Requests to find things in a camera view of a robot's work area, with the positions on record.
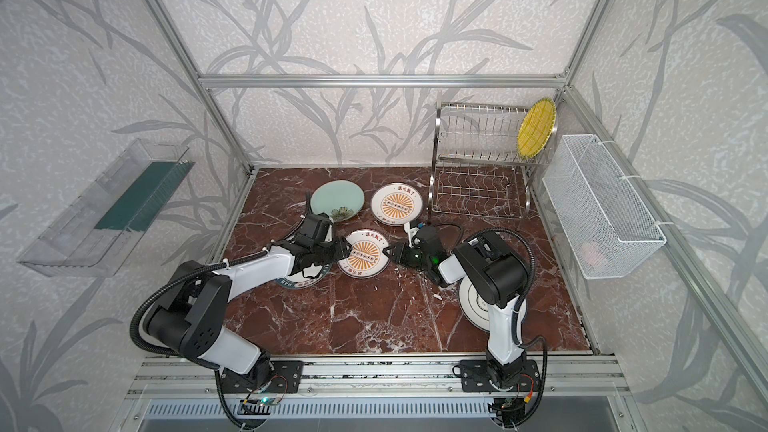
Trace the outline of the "orange sunburst plate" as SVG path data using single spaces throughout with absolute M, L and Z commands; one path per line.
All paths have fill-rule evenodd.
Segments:
M 423 205 L 418 190 L 405 183 L 387 184 L 371 199 L 374 217 L 388 226 L 400 226 L 418 219 Z
M 368 279 L 383 272 L 388 266 L 390 259 L 384 250 L 389 246 L 389 242 L 382 232 L 359 229 L 348 234 L 346 240 L 352 250 L 338 265 L 347 276 Z

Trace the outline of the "yellow grid plate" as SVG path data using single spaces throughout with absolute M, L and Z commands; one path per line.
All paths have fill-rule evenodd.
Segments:
M 522 159 L 532 159 L 546 147 L 556 118 L 556 105 L 550 98 L 540 99 L 528 110 L 517 137 L 517 152 Z

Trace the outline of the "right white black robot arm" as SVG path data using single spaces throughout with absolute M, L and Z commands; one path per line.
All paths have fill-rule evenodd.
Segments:
M 440 287 L 467 280 L 487 305 L 488 361 L 506 367 L 528 347 L 522 341 L 527 296 L 536 278 L 536 259 L 519 232 L 492 227 L 474 233 L 450 250 L 438 228 L 424 225 L 408 232 L 408 240 L 383 249 L 393 263 L 423 273 Z

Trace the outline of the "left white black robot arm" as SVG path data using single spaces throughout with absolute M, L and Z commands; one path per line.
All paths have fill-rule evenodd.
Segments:
M 273 376 L 270 353 L 224 326 L 228 305 L 269 282 L 348 258 L 352 245 L 345 237 L 334 238 L 331 226 L 327 215 L 308 214 L 287 238 L 249 256 L 181 264 L 135 312 L 132 342 L 146 352 L 182 357 L 260 387 Z

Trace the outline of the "steel two-tier dish rack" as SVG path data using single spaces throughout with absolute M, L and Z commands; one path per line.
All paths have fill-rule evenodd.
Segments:
M 525 219 L 532 181 L 551 160 L 557 118 L 546 147 L 532 159 L 517 152 L 532 107 L 466 102 L 436 105 L 427 214 Z

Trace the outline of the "green rimmed Chinese text plate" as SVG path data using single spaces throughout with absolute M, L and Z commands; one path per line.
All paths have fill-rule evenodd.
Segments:
M 308 288 L 327 276 L 331 267 L 331 264 L 307 267 L 297 274 L 278 278 L 275 280 L 275 283 L 290 290 Z

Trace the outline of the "mint green flower plate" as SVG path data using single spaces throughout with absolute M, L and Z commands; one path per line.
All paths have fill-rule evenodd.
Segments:
M 326 214 L 334 223 L 354 217 L 363 208 L 363 190 L 347 180 L 336 180 L 318 187 L 311 195 L 310 209 L 313 214 Z

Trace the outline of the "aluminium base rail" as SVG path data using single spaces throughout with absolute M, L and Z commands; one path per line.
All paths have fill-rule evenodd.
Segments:
M 458 397 L 459 362 L 482 360 L 481 353 L 299 355 L 303 362 L 295 393 L 285 399 Z M 555 352 L 549 355 L 547 397 L 629 396 L 618 360 L 610 355 Z M 144 360 L 126 397 L 214 398 L 213 372 L 183 359 Z

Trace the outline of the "clear plastic wall tray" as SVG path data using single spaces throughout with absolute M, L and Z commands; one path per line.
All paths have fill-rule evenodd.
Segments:
M 195 165 L 190 148 L 134 140 L 17 262 L 46 277 L 112 277 Z

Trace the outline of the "aluminium cage frame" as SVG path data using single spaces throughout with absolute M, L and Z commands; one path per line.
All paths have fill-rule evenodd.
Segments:
M 162 0 L 142 0 L 154 23 L 160 29 L 174 57 L 191 83 L 192 93 L 199 98 L 235 148 L 245 165 L 251 162 L 242 143 L 234 136 L 230 124 L 215 105 L 211 88 L 552 88 L 557 99 L 571 104 L 585 128 L 603 141 L 611 136 L 589 111 L 586 101 L 575 86 L 590 46 L 595 41 L 614 0 L 596 0 L 588 14 L 586 25 L 564 70 L 558 74 L 213 74 L 203 75 L 192 61 L 192 55 L 182 42 L 172 23 L 171 15 Z M 658 202 L 649 185 L 639 177 L 632 177 L 640 201 L 652 218 L 659 220 L 667 242 L 668 260 L 697 302 L 702 313 L 720 337 L 735 363 L 749 380 L 761 400 L 767 398 L 767 350 L 750 329 L 736 306 L 726 297 L 686 240 L 678 224 Z

